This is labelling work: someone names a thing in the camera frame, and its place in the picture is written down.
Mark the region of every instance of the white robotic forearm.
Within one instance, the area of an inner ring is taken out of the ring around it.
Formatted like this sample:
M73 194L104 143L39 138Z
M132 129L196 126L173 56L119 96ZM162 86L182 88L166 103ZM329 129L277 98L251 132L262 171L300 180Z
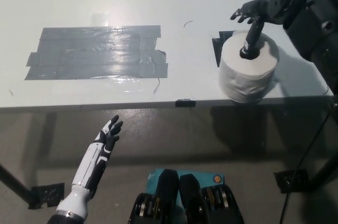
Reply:
M83 223L86 220L88 201L94 197L111 151L119 139L116 135L123 122L116 123L118 118L115 116L110 120L89 145L73 179L70 194L60 202L48 224Z

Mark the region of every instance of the gray duct tape patch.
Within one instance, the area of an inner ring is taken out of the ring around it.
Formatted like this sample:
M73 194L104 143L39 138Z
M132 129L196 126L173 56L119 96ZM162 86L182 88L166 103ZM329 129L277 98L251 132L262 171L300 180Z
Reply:
M31 67L25 80L167 78L168 64L114 64Z
M160 26L43 29L26 80L167 78Z

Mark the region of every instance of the concrete floor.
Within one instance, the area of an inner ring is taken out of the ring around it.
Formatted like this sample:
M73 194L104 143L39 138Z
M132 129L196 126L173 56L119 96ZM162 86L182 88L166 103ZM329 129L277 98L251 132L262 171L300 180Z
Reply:
M156 167L224 173L246 223L278 223L285 196L274 172L293 169L324 112L314 105L133 109L1 114L0 162L27 186L65 182L115 114L125 122L87 223L127 223ZM310 174L338 149L329 120L304 166ZM28 210L0 183L0 223L46 223L55 208ZM293 194L285 223L338 223L338 180Z

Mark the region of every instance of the white paper roll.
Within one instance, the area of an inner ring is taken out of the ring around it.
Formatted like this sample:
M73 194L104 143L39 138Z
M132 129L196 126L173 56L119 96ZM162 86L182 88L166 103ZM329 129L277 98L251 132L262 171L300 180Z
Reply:
M265 34L260 35L256 47L260 55L253 59L241 58L248 32L234 32L223 45L218 82L230 99L237 102L259 101L266 94L279 60L276 43Z

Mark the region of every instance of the table surface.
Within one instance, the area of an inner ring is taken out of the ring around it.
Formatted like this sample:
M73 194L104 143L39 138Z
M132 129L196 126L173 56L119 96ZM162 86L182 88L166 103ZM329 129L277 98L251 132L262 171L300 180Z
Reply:
M197 106L232 103L218 86L211 39L219 31L248 29L229 17L250 0L0 1L1 111L174 107L179 99L196 100ZM99 25L97 15L109 26L160 25L156 49L167 54L168 77L159 86L158 79L24 80L27 59L37 50L44 27ZM282 27L266 24L263 32L279 46L280 63L262 103L332 95Z

